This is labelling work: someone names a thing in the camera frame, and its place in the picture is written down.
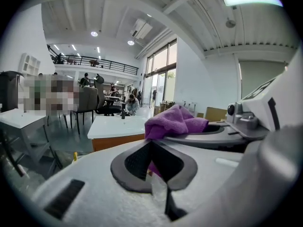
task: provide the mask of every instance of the white wall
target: white wall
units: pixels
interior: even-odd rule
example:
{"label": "white wall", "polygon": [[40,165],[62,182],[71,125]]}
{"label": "white wall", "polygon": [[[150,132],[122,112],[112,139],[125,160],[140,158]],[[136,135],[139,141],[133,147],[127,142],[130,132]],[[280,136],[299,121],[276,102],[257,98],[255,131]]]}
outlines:
{"label": "white wall", "polygon": [[23,53],[41,61],[39,73],[54,73],[42,27],[41,4],[17,13],[12,19],[1,44],[0,71],[18,71]]}
{"label": "white wall", "polygon": [[178,38],[177,71],[174,101],[196,103],[196,113],[207,107],[227,109],[241,95],[238,59],[234,55],[200,60],[193,50]]}
{"label": "white wall", "polygon": [[242,74],[242,98],[258,86],[285,70],[284,63],[270,61],[240,61]]}

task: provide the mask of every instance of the purple cloth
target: purple cloth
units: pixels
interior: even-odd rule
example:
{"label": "purple cloth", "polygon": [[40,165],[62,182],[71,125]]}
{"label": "purple cloth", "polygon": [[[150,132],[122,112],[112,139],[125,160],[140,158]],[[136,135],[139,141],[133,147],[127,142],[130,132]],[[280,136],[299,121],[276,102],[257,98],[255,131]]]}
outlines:
{"label": "purple cloth", "polygon": [[185,107],[174,105],[145,123],[146,139],[162,139],[167,134],[201,133],[208,120],[195,118]]}

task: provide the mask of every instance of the white ceiling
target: white ceiling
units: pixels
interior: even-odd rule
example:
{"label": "white ceiling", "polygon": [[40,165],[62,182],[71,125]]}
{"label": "white ceiling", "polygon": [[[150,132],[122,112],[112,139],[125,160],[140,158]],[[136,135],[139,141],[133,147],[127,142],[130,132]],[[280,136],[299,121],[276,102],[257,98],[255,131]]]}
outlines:
{"label": "white ceiling", "polygon": [[[200,58],[220,54],[222,49],[224,53],[291,54],[299,44],[283,8],[268,4],[246,4],[233,9],[225,6],[223,0],[31,0],[26,6],[42,2],[45,36],[50,44],[75,41],[92,45],[96,40],[90,31],[101,30],[98,38],[100,43],[106,42],[103,46],[124,47],[135,55],[144,48],[138,44],[127,47],[126,41],[139,17],[154,26],[145,43],[152,43],[166,26]],[[234,20],[236,26],[228,28],[228,20]]]}

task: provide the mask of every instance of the white table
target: white table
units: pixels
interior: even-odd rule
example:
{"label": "white table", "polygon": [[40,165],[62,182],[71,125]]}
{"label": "white table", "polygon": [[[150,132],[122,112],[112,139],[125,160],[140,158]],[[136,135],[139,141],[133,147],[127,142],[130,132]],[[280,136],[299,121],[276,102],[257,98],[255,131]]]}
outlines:
{"label": "white table", "polygon": [[[3,144],[3,147],[9,160],[21,176],[23,173],[18,164],[36,170],[44,178],[50,177],[56,165],[62,168],[57,154],[51,148],[46,121],[45,115],[36,115],[35,112],[25,113],[17,108],[0,113],[0,137],[2,141],[5,135],[15,137],[11,142]],[[41,127],[44,128],[46,143],[31,144],[28,139],[29,134]],[[13,144],[17,140],[20,142],[14,145],[13,149],[22,152],[22,155],[14,160],[9,150],[9,144]],[[43,156],[47,149],[50,149],[53,158]]]}
{"label": "white table", "polygon": [[87,134],[94,151],[111,148],[136,140],[143,140],[147,118],[144,116],[97,116]]}

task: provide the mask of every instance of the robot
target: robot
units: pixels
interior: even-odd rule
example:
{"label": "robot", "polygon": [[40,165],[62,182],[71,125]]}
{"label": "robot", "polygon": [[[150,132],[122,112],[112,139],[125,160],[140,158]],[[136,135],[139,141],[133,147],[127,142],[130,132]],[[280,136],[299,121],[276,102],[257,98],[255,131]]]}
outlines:
{"label": "robot", "polygon": [[[59,226],[261,222],[302,170],[302,65],[299,49],[287,71],[230,104],[226,121],[204,133],[84,156],[41,185],[33,201]],[[151,160],[161,178],[147,175]]]}

